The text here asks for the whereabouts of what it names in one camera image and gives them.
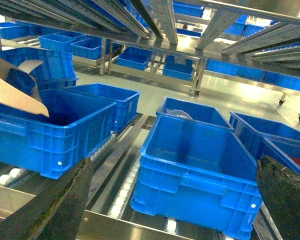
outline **crate rim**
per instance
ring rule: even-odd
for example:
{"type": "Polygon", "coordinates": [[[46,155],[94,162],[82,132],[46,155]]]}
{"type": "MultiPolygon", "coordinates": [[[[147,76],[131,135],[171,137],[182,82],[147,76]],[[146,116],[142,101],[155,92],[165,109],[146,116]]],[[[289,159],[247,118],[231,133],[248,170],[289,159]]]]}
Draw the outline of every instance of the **crate rim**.
{"type": "Polygon", "coordinates": [[[178,1],[175,2],[175,1],[172,1],[174,5],[178,5],[178,6],[181,6],[181,7],[185,7],[185,8],[190,8],[190,9],[204,9],[205,7],[204,6],[192,6],[192,5],[187,5],[186,3],[182,4],[182,3],[179,3],[178,1]]]}
{"type": "Polygon", "coordinates": [[[60,34],[56,34],[56,33],[38,36],[38,39],[46,39],[46,40],[49,40],[49,41],[53,41],[53,42],[57,42],[57,43],[62,43],[62,44],[69,43],[69,42],[72,42],[72,41],[75,41],[75,40],[76,40],[74,37],[65,36],[65,35],[60,35],[60,34]],[[68,41],[62,41],[62,42],[60,42],[60,41],[55,40],[55,39],[47,38],[47,36],[62,36],[62,37],[64,37],[64,38],[67,38],[68,41]]]}
{"type": "Polygon", "coordinates": [[[162,111],[163,107],[164,107],[164,104],[165,102],[167,101],[167,99],[173,99],[173,100],[177,100],[177,101],[180,101],[180,102],[185,102],[185,103],[191,103],[191,104],[194,104],[194,105],[199,105],[199,106],[204,106],[204,107],[208,107],[208,108],[212,108],[214,109],[220,116],[221,118],[224,120],[224,122],[228,125],[228,127],[225,127],[225,126],[219,126],[219,125],[216,125],[216,124],[213,124],[213,123],[209,123],[209,122],[202,122],[202,121],[199,121],[199,120],[195,120],[195,119],[184,119],[184,120],[187,120],[187,121],[194,121],[194,122],[199,122],[199,123],[205,123],[207,125],[212,125],[212,126],[218,126],[219,128],[221,129],[225,129],[225,130],[232,130],[233,132],[235,131],[234,127],[229,123],[229,121],[221,114],[221,112],[216,108],[216,107],[213,107],[213,106],[208,106],[208,105],[203,105],[203,104],[199,104],[199,103],[196,103],[196,102],[191,102],[191,101],[186,101],[186,100],[181,100],[181,99],[177,99],[177,98],[174,98],[174,97],[169,97],[169,96],[165,96],[162,100],[162,102],[160,103],[158,109],[156,110],[155,114],[156,115],[168,115],[168,116],[171,116],[169,114],[167,114],[166,112],[159,112],[159,111],[162,111]]]}
{"type": "MultiPolygon", "coordinates": [[[[131,90],[131,89],[123,88],[123,87],[117,87],[117,86],[107,85],[107,84],[98,83],[98,82],[91,83],[91,84],[77,85],[77,86],[69,86],[69,87],[66,88],[66,90],[69,90],[69,91],[71,91],[71,92],[76,92],[77,94],[81,94],[81,95],[93,96],[93,94],[89,94],[89,93],[84,93],[84,92],[72,90],[72,89],[74,89],[75,87],[79,87],[79,86],[93,86],[93,85],[102,85],[102,86],[107,86],[107,87],[116,88],[116,89],[120,89],[120,90],[125,90],[125,91],[132,91],[132,92],[135,92],[135,94],[133,94],[132,96],[126,98],[125,100],[116,100],[116,99],[113,99],[113,98],[112,98],[113,101],[117,101],[117,102],[121,102],[121,103],[125,103],[125,102],[131,100],[132,98],[134,98],[135,96],[141,94],[140,91],[131,90]]],[[[97,95],[95,95],[95,96],[96,96],[96,97],[99,97],[99,98],[110,99],[110,98],[104,97],[104,96],[97,96],[97,95]]]]}
{"type": "MultiPolygon", "coordinates": [[[[270,120],[270,119],[266,119],[266,118],[262,118],[262,117],[258,117],[258,116],[252,116],[252,115],[247,115],[247,114],[244,114],[244,113],[239,113],[239,112],[233,112],[231,111],[230,114],[233,116],[233,117],[237,117],[237,118],[240,118],[242,119],[238,114],[240,115],[244,115],[244,116],[248,116],[248,117],[252,117],[252,118],[256,118],[256,119],[261,119],[261,120],[266,120],[266,121],[270,121],[270,122],[273,122],[273,123],[278,123],[278,124],[282,124],[282,125],[285,125],[286,127],[290,128],[290,129],[293,129],[297,132],[300,133],[299,130],[297,129],[294,129],[293,127],[283,123],[283,122],[279,122],[279,121],[273,121],[273,120],[270,120]]],[[[266,136],[262,136],[262,135],[267,135],[267,136],[270,136],[270,137],[274,137],[275,139],[289,139],[289,141],[291,141],[292,143],[295,142],[295,143],[300,143],[300,140],[295,140],[295,139],[292,139],[292,138],[288,138],[288,137],[284,137],[284,136],[278,136],[278,135],[273,135],[273,134],[270,134],[270,133],[266,133],[266,132],[262,132],[262,131],[258,131],[256,130],[254,127],[252,127],[248,122],[246,122],[244,119],[242,121],[242,124],[245,125],[245,126],[248,126],[250,129],[252,129],[255,133],[259,134],[261,137],[263,138],[269,138],[269,137],[266,137],[266,136]]]]}
{"type": "Polygon", "coordinates": [[[90,48],[90,47],[86,47],[86,46],[80,46],[80,45],[76,45],[78,43],[81,43],[83,41],[92,41],[92,42],[97,42],[97,43],[101,43],[100,41],[98,40],[94,40],[94,39],[91,39],[91,38],[87,38],[87,39],[83,39],[83,40],[80,40],[80,41],[76,41],[76,42],[73,42],[71,43],[71,47],[75,46],[77,48],[85,48],[85,49],[89,49],[89,50],[96,50],[98,48],[100,48],[102,45],[100,44],[100,46],[96,46],[95,48],[90,48]]]}
{"type": "MultiPolygon", "coordinates": [[[[46,89],[46,90],[42,90],[40,91],[41,93],[43,92],[66,92],[66,93],[71,93],[71,94],[76,94],[78,95],[77,93],[75,92],[72,92],[72,91],[64,91],[64,90],[60,90],[60,89],[46,89]]],[[[60,126],[60,125],[56,125],[56,124],[51,124],[51,123],[46,123],[46,122],[42,122],[42,121],[38,121],[38,120],[33,120],[33,119],[27,119],[27,118],[22,118],[22,117],[19,117],[19,116],[14,116],[14,115],[8,115],[8,114],[5,114],[5,113],[2,113],[0,112],[0,115],[1,116],[5,116],[7,118],[14,118],[14,119],[18,119],[18,120],[21,120],[21,121],[26,121],[27,123],[39,123],[43,126],[48,126],[48,127],[54,127],[55,129],[71,129],[75,126],[77,126],[78,124],[86,121],[87,119],[99,114],[100,112],[104,111],[104,110],[107,110],[113,106],[115,106],[117,103],[114,102],[114,101],[111,101],[109,100],[109,102],[111,102],[111,104],[97,110],[97,111],[94,111],[88,115],[86,115],[85,117],[82,117],[80,119],[78,119],[77,121],[74,121],[66,126],[60,126]]]]}
{"type": "Polygon", "coordinates": [[[175,73],[182,73],[182,74],[187,74],[187,75],[190,75],[190,74],[191,74],[191,76],[194,74],[194,67],[193,67],[193,66],[187,66],[187,65],[185,65],[186,67],[191,68],[191,73],[180,72],[180,71],[176,71],[176,70],[173,70],[173,69],[166,68],[166,65],[172,66],[172,65],[176,65],[176,64],[180,64],[180,63],[170,63],[170,62],[167,62],[167,63],[164,65],[163,68],[164,68],[165,70],[168,70],[168,71],[171,71],[171,72],[175,72],[175,73]]]}
{"type": "Polygon", "coordinates": [[[36,84],[37,85],[41,85],[41,84],[55,84],[55,83],[59,83],[59,82],[78,81],[78,80],[79,80],[79,77],[70,77],[70,78],[65,77],[65,78],[58,78],[58,79],[51,79],[51,80],[49,80],[49,79],[48,80],[42,80],[42,81],[36,82],[36,84]]]}
{"type": "MultiPolygon", "coordinates": [[[[283,155],[285,158],[291,159],[291,157],[288,156],[284,151],[282,151],[282,150],[281,150],[274,142],[272,142],[272,140],[271,140],[270,138],[264,137],[262,141],[263,141],[264,144],[266,144],[268,147],[271,147],[271,149],[272,149],[276,154],[279,153],[279,154],[283,155]]],[[[293,161],[292,159],[291,159],[291,162],[292,162],[292,165],[293,165],[294,167],[296,167],[296,168],[300,171],[300,166],[299,166],[295,161],[293,161]]]]}
{"type": "MultiPolygon", "coordinates": [[[[145,157],[147,159],[155,160],[155,161],[160,161],[160,162],[163,162],[165,164],[170,164],[170,165],[174,165],[174,166],[177,166],[177,167],[181,167],[181,168],[186,167],[186,168],[188,168],[190,170],[193,170],[193,171],[196,171],[196,172],[200,172],[200,173],[204,173],[204,174],[208,174],[208,175],[214,175],[214,176],[217,176],[217,177],[220,177],[220,178],[223,178],[223,179],[227,178],[227,179],[234,180],[234,181],[240,181],[240,182],[245,183],[245,184],[251,184],[251,185],[254,185],[254,186],[258,186],[257,180],[256,181],[251,181],[251,180],[239,178],[239,177],[236,177],[236,176],[230,176],[230,175],[226,175],[226,174],[223,174],[223,173],[218,173],[218,172],[215,172],[215,171],[209,171],[209,170],[205,170],[205,169],[202,169],[202,168],[189,166],[189,165],[186,165],[186,164],[183,164],[183,163],[177,163],[177,162],[174,162],[174,161],[165,160],[161,157],[155,157],[155,156],[151,156],[151,155],[147,154],[146,151],[147,151],[147,148],[149,147],[150,140],[152,139],[152,137],[155,133],[155,130],[157,129],[157,126],[159,124],[159,120],[161,118],[171,118],[171,119],[175,119],[175,120],[178,120],[178,121],[185,121],[184,119],[178,118],[178,117],[175,117],[175,116],[169,116],[169,115],[158,116],[155,123],[154,123],[154,125],[153,125],[153,127],[151,128],[151,131],[149,132],[148,136],[146,137],[146,139],[145,139],[145,141],[144,141],[144,143],[143,143],[143,145],[140,149],[140,154],[143,157],[145,157]]],[[[190,122],[190,124],[199,124],[199,125],[207,126],[207,127],[214,128],[214,129],[220,129],[218,126],[208,125],[208,124],[205,124],[204,122],[190,122]]],[[[242,142],[238,139],[238,137],[231,131],[227,131],[225,129],[223,129],[223,130],[226,131],[226,132],[229,132],[229,134],[231,134],[234,137],[234,139],[242,147],[242,150],[247,154],[250,161],[257,168],[256,160],[248,152],[248,150],[245,148],[245,146],[242,144],[242,142]]]]}

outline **plastic crate handle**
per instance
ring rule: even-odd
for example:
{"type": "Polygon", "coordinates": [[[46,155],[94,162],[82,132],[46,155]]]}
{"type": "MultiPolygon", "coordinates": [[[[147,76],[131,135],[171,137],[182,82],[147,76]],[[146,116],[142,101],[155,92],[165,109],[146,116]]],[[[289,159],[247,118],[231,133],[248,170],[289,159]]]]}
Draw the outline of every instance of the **plastic crate handle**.
{"type": "Polygon", "coordinates": [[[208,179],[191,173],[183,173],[180,184],[185,187],[198,189],[219,196],[223,196],[227,190],[227,186],[221,181],[208,179]]]}
{"type": "Polygon", "coordinates": [[[27,129],[24,126],[20,126],[14,123],[1,121],[1,120],[0,120],[0,131],[15,134],[15,135],[20,135],[20,136],[27,135],[27,129]]]}

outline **gray floor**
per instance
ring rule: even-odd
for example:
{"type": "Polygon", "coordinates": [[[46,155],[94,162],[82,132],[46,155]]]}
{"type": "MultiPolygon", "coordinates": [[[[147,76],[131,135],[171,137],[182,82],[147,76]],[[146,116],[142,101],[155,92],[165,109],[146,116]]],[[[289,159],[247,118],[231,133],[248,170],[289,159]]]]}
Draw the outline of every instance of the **gray floor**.
{"type": "Polygon", "coordinates": [[[90,83],[104,83],[141,92],[138,109],[139,113],[155,116],[156,110],[165,96],[186,100],[203,105],[213,106],[226,117],[230,112],[239,112],[258,116],[294,127],[300,131],[298,113],[300,113],[300,97],[288,95],[286,102],[279,106],[280,92],[264,88],[233,82],[225,79],[204,76],[199,97],[186,93],[149,85],[134,80],[125,79],[127,76],[113,73],[113,75],[98,75],[98,70],[76,66],[79,77],[78,85],[90,83]]]}

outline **blue plastic crate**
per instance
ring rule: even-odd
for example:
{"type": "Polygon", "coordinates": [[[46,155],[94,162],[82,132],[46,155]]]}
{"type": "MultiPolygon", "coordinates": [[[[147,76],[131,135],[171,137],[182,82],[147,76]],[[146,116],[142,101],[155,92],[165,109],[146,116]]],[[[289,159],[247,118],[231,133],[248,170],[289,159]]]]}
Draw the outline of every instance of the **blue plastic crate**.
{"type": "Polygon", "coordinates": [[[284,123],[242,113],[230,114],[235,134],[256,160],[262,156],[263,138],[300,143],[300,131],[284,123]]]}
{"type": "Polygon", "coordinates": [[[279,74],[275,72],[266,71],[263,76],[263,82],[267,84],[274,84],[278,78],[279,74]]]}
{"type": "Polygon", "coordinates": [[[49,49],[56,52],[71,53],[71,44],[76,42],[76,39],[69,36],[63,36],[58,34],[49,34],[39,36],[40,46],[43,49],[49,49]]]}
{"type": "Polygon", "coordinates": [[[278,74],[274,84],[283,88],[300,91],[300,78],[298,77],[278,74]]]}
{"type": "Polygon", "coordinates": [[[239,24],[246,24],[247,18],[248,18],[248,15],[242,15],[235,22],[239,23],[239,24]]]}
{"type": "Polygon", "coordinates": [[[282,142],[263,139],[262,155],[268,155],[300,175],[300,166],[291,157],[300,159],[300,144],[295,142],[282,142]]]}
{"type": "Polygon", "coordinates": [[[14,21],[16,24],[27,26],[27,35],[28,36],[37,36],[40,35],[40,26],[33,23],[28,23],[24,21],[14,21]]]}
{"type": "Polygon", "coordinates": [[[79,32],[75,32],[75,31],[60,31],[60,32],[56,32],[55,34],[74,38],[76,41],[81,41],[81,40],[85,40],[85,39],[89,38],[88,34],[79,33],[79,32]]]}
{"type": "Polygon", "coordinates": [[[101,58],[102,43],[98,40],[85,39],[71,44],[72,53],[86,59],[97,60],[101,58]]]}
{"type": "Polygon", "coordinates": [[[43,64],[30,72],[38,83],[55,79],[77,79],[71,53],[22,47],[0,51],[0,58],[16,67],[26,60],[42,60],[43,64]]]}
{"type": "Polygon", "coordinates": [[[265,71],[247,66],[238,66],[236,75],[261,80],[265,71]]]}
{"type": "Polygon", "coordinates": [[[157,116],[168,115],[168,110],[182,110],[190,115],[194,122],[203,122],[207,125],[212,124],[222,129],[234,132],[234,128],[224,116],[214,107],[205,106],[194,102],[183,101],[171,97],[165,97],[156,111],[157,116]]]}
{"type": "Polygon", "coordinates": [[[116,103],[65,90],[40,96],[50,118],[0,104],[0,162],[57,179],[109,139],[116,103]]]}
{"type": "Polygon", "coordinates": [[[134,56],[142,56],[146,58],[151,58],[152,56],[152,51],[141,49],[141,48],[136,48],[136,47],[128,47],[126,50],[124,50],[125,54],[130,54],[134,56]]]}
{"type": "Polygon", "coordinates": [[[184,35],[199,37],[199,38],[201,37],[201,32],[198,32],[198,31],[190,31],[190,30],[186,30],[186,29],[177,28],[176,32],[178,34],[184,34],[184,35]]]}
{"type": "Polygon", "coordinates": [[[212,72],[235,76],[237,75],[238,65],[234,65],[223,61],[208,59],[205,69],[212,72]]]}
{"type": "Polygon", "coordinates": [[[186,81],[191,81],[193,73],[194,68],[192,66],[171,62],[166,63],[162,71],[162,75],[186,81]]]}
{"type": "Polygon", "coordinates": [[[173,10],[175,14],[183,14],[201,18],[204,14],[205,7],[173,1],[173,10]]]}
{"type": "Polygon", "coordinates": [[[235,22],[230,27],[228,27],[224,32],[227,33],[227,34],[242,36],[244,28],[245,28],[244,23],[235,22]]]}
{"type": "Polygon", "coordinates": [[[116,102],[112,126],[114,132],[121,132],[137,115],[138,91],[101,83],[69,87],[67,90],[116,102]]]}
{"type": "Polygon", "coordinates": [[[28,36],[28,27],[14,22],[0,22],[0,35],[2,39],[18,39],[28,36]]]}
{"type": "Polygon", "coordinates": [[[58,28],[49,27],[49,26],[40,26],[40,35],[55,34],[60,31],[62,30],[58,28]]]}
{"type": "Polygon", "coordinates": [[[256,26],[256,25],[252,25],[252,24],[247,24],[244,27],[243,36],[249,37],[250,35],[257,33],[264,28],[265,28],[264,26],[256,26]]]}
{"type": "MultiPolygon", "coordinates": [[[[165,58],[164,60],[164,63],[167,64],[167,63],[172,63],[174,64],[175,63],[175,56],[173,55],[169,55],[165,58]]],[[[187,66],[191,66],[192,67],[192,64],[193,64],[193,61],[191,59],[185,59],[185,65],[187,66]]]]}
{"type": "Polygon", "coordinates": [[[263,201],[256,161],[233,132],[162,115],[140,153],[134,210],[250,239],[263,201]]]}
{"type": "Polygon", "coordinates": [[[64,89],[67,87],[72,87],[77,84],[78,78],[75,79],[54,79],[54,80],[47,80],[47,81],[41,81],[37,84],[38,90],[43,91],[47,89],[64,89]]]}
{"type": "Polygon", "coordinates": [[[150,57],[141,55],[131,55],[129,53],[122,53],[117,58],[117,64],[128,68],[145,70],[148,67],[150,57]]]}

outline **plastic bag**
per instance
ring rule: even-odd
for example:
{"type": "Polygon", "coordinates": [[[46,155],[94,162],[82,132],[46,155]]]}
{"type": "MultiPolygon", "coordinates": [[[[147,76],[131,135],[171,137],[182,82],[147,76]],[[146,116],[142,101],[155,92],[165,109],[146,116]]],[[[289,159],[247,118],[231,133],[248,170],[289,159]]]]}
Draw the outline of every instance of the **plastic bag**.
{"type": "Polygon", "coordinates": [[[182,110],[167,108],[166,113],[169,115],[172,115],[172,116],[193,120],[193,118],[188,113],[186,113],[185,111],[182,111],[182,110]]]}

